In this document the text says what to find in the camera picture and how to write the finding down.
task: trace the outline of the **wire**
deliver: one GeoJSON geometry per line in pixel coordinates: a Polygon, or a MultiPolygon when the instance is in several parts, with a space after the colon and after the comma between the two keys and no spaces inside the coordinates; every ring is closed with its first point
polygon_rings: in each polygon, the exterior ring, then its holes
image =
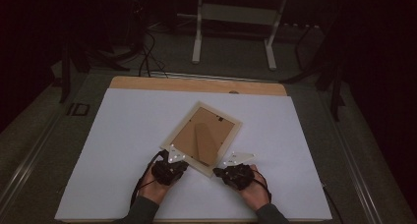
{"type": "Polygon", "coordinates": [[[272,194],[270,193],[270,191],[269,191],[269,189],[268,189],[267,179],[265,179],[265,177],[264,177],[264,176],[263,176],[260,172],[255,171],[255,170],[251,170],[251,171],[256,172],[256,173],[258,173],[259,175],[261,175],[261,177],[264,179],[265,183],[262,183],[262,182],[258,181],[258,180],[257,180],[257,179],[255,179],[255,178],[248,177],[248,176],[243,175],[243,174],[241,174],[241,173],[237,173],[237,175],[239,175],[239,176],[241,176],[241,177],[244,177],[244,178],[251,179],[253,182],[258,183],[259,185],[261,185],[261,187],[262,187],[262,188],[264,188],[264,190],[265,190],[265,191],[267,192],[267,194],[268,194],[269,202],[272,202],[272,194]]]}
{"type": "Polygon", "coordinates": [[[135,202],[135,200],[136,200],[136,196],[137,196],[137,194],[138,194],[138,190],[140,190],[141,188],[143,188],[143,187],[145,187],[145,186],[147,186],[147,185],[149,185],[150,183],[152,183],[152,182],[154,182],[154,181],[155,181],[155,180],[153,180],[153,181],[151,181],[151,182],[149,182],[149,183],[146,183],[146,184],[144,184],[143,186],[141,186],[142,181],[144,180],[144,177],[145,177],[145,175],[148,173],[148,171],[149,171],[150,167],[152,166],[153,162],[156,160],[157,156],[162,155],[162,152],[163,152],[163,151],[160,151],[159,153],[157,153],[157,154],[153,157],[153,159],[152,159],[152,160],[150,161],[150,163],[148,164],[147,169],[145,169],[144,174],[142,175],[142,177],[139,179],[138,183],[136,184],[135,189],[133,190],[133,193],[132,193],[132,196],[131,196],[131,203],[130,203],[130,206],[132,206],[132,205],[133,205],[133,203],[135,202]]]}
{"type": "Polygon", "coordinates": [[[153,35],[151,35],[149,32],[145,32],[147,35],[149,35],[151,38],[152,38],[152,45],[151,45],[151,47],[150,47],[150,49],[149,49],[149,51],[148,51],[148,53],[147,53],[147,51],[146,51],[146,49],[144,48],[144,53],[145,53],[145,58],[144,58],[144,60],[142,61],[142,63],[141,63],[141,66],[139,67],[139,77],[141,76],[141,74],[142,74],[142,68],[144,67],[144,64],[147,64],[147,71],[148,71],[148,76],[150,77],[150,71],[149,71],[149,59],[148,59],[148,57],[149,57],[149,55],[150,55],[150,53],[152,52],[152,50],[153,50],[153,47],[154,47],[154,45],[155,45],[155,38],[153,37],[153,35]]]}
{"type": "Polygon", "coordinates": [[[166,72],[163,70],[165,68],[165,64],[162,61],[157,60],[151,52],[149,53],[149,55],[150,55],[151,59],[153,60],[153,62],[155,63],[155,65],[157,66],[157,68],[168,78],[168,75],[166,75],[166,72]]]}

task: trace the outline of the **hand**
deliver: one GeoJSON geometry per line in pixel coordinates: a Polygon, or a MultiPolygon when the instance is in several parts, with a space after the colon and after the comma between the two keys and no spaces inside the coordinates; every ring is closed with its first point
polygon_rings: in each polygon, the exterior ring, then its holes
{"type": "MultiPolygon", "coordinates": [[[[250,167],[254,170],[255,179],[266,186],[267,181],[258,173],[257,166],[252,164],[250,167]]],[[[252,182],[249,187],[237,192],[254,211],[257,211],[262,206],[269,203],[268,192],[256,182],[252,182]]]]}
{"type": "Polygon", "coordinates": [[[163,198],[174,184],[171,184],[170,186],[165,186],[156,181],[155,177],[151,172],[153,166],[154,164],[150,166],[148,172],[145,174],[144,179],[141,183],[141,186],[144,187],[138,190],[137,196],[143,196],[154,201],[157,204],[161,204],[163,198]]]}

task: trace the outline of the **floor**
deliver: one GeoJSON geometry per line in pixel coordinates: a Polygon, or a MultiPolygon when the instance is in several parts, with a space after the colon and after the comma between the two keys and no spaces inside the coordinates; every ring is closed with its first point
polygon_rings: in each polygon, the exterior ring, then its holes
{"type": "MultiPolygon", "coordinates": [[[[272,72],[267,67],[261,38],[218,37],[209,29],[203,38],[201,63],[192,64],[194,37],[188,34],[192,26],[189,22],[175,33],[160,31],[164,28],[158,25],[149,29],[146,47],[154,44],[149,55],[152,77],[277,83],[300,73],[294,57],[294,43],[302,33],[297,27],[283,26],[278,30],[273,45],[278,69],[272,72]]],[[[314,55],[322,38],[317,29],[306,38],[300,48],[302,63],[314,55]]],[[[137,76],[143,60],[144,55],[139,55],[121,62],[130,69],[128,72],[113,71],[91,60],[89,74],[73,70],[72,94],[65,104],[58,103],[60,88],[51,86],[0,135],[1,190],[11,188],[9,182],[17,169],[26,171],[23,183],[13,192],[3,193],[10,195],[8,205],[3,206],[6,202],[1,196],[0,223],[59,223],[53,219],[54,214],[105,90],[114,76],[137,76]],[[88,115],[66,115],[71,103],[89,104],[88,115]],[[36,159],[25,159],[30,152],[37,155],[36,159]],[[23,161],[27,167],[22,169],[19,166],[23,161]]],[[[51,68],[59,75],[60,63],[51,68]]],[[[317,91],[316,79],[312,76],[285,87],[293,98],[319,176],[329,193],[333,219],[325,223],[416,223],[349,85],[343,85],[344,106],[339,107],[340,122],[335,122],[328,110],[329,91],[317,91]]]]}

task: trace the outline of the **wooden frame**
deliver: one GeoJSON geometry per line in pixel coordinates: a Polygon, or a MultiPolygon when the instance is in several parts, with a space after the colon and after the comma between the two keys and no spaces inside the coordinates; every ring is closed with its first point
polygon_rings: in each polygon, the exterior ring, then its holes
{"type": "Polygon", "coordinates": [[[223,158],[242,123],[199,101],[162,148],[176,149],[186,154],[185,161],[206,176],[223,158]]]}

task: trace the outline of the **sleeve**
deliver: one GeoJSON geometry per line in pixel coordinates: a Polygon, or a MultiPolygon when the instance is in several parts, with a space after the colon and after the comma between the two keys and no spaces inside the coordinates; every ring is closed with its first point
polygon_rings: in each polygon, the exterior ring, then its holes
{"type": "Polygon", "coordinates": [[[118,224],[149,224],[159,209],[159,205],[143,196],[138,196],[124,218],[115,220],[118,224]]]}
{"type": "Polygon", "coordinates": [[[259,224],[287,224],[289,221],[272,203],[262,206],[256,211],[259,224]]]}

